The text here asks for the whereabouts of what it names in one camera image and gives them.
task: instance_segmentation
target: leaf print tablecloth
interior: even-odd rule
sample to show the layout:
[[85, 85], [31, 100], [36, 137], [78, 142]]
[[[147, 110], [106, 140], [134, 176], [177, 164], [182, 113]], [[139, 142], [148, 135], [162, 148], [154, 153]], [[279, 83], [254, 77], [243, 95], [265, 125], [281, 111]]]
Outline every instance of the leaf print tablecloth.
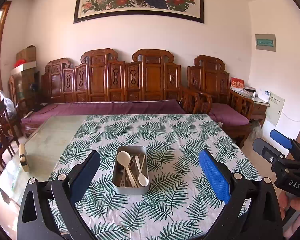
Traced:
[[[120, 195], [114, 190], [115, 154], [122, 145], [146, 147], [150, 188], [145, 195]], [[188, 239], [204, 235], [224, 206], [199, 166], [198, 155], [204, 148], [232, 172], [261, 179], [206, 114], [88, 115], [50, 179], [68, 173], [91, 150], [97, 150], [100, 168], [82, 201], [76, 203], [97, 239]], [[66, 231], [55, 203], [50, 205], [58, 227]]]

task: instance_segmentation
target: cardboard box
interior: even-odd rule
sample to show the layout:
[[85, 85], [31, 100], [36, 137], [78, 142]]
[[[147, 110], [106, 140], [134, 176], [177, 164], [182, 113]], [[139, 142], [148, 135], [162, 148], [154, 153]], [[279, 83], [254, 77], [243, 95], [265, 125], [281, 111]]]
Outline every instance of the cardboard box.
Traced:
[[37, 60], [37, 48], [33, 45], [23, 49], [16, 55], [16, 61], [19, 59], [25, 59], [27, 62], [32, 62]]

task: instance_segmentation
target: purple seat cover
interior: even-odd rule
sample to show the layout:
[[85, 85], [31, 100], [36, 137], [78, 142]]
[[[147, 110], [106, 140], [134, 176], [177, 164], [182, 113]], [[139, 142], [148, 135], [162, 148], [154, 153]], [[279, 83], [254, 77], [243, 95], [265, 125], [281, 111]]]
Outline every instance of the purple seat cover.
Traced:
[[24, 124], [42, 124], [51, 116], [88, 114], [185, 114], [176, 100], [51, 104], [22, 118]]
[[212, 103], [209, 116], [215, 122], [226, 126], [238, 126], [249, 123], [249, 120], [226, 104]]

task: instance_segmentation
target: floor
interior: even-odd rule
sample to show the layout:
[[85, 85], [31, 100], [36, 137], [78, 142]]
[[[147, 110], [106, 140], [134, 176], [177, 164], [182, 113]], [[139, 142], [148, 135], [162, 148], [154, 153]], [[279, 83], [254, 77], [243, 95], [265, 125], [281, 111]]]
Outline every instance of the floor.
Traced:
[[[19, 138], [20, 143], [24, 143], [25, 141], [24, 137]], [[249, 158], [262, 177], [269, 177], [274, 182], [275, 174], [271, 171], [271, 164], [252, 149], [252, 142], [251, 140], [247, 140], [244, 143], [242, 152]], [[16, 152], [18, 150], [17, 144], [13, 143], [12, 146]], [[7, 151], [3, 154], [3, 159], [6, 163], [10, 160], [10, 155]], [[281, 192], [276, 187], [275, 190], [277, 195]], [[9, 204], [5, 203], [0, 192], [0, 225], [12, 240], [17, 239], [18, 212], [19, 207], [13, 201], [10, 201]]]

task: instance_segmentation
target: screw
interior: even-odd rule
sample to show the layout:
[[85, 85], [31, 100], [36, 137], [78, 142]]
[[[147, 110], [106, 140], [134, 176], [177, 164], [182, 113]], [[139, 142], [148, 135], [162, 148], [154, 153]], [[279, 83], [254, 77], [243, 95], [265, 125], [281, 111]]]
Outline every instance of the screw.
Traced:
[[267, 184], [271, 183], [271, 179], [269, 179], [268, 177], [263, 178], [264, 182]]
[[29, 184], [34, 184], [34, 182], [35, 182], [35, 178], [31, 178], [31, 179], [29, 179]]
[[233, 176], [235, 179], [242, 179], [242, 175], [240, 173], [236, 172], [235, 174], [233, 174]]
[[58, 176], [58, 180], [64, 180], [66, 178], [66, 174], [60, 174]]

